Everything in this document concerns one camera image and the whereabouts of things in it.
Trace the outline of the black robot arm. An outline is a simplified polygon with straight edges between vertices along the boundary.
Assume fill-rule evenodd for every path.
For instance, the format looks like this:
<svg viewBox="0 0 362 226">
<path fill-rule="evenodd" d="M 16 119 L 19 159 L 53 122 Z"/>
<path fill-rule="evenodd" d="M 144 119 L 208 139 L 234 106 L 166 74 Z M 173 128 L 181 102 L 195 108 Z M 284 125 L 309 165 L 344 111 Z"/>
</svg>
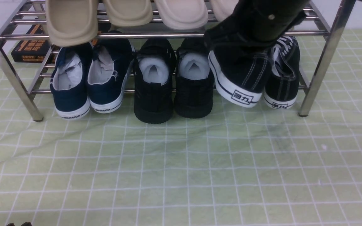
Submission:
<svg viewBox="0 0 362 226">
<path fill-rule="evenodd" d="M 307 0 L 240 0 L 230 16 L 204 33 L 205 45 L 245 47 L 260 51 L 306 17 Z"/>
</svg>

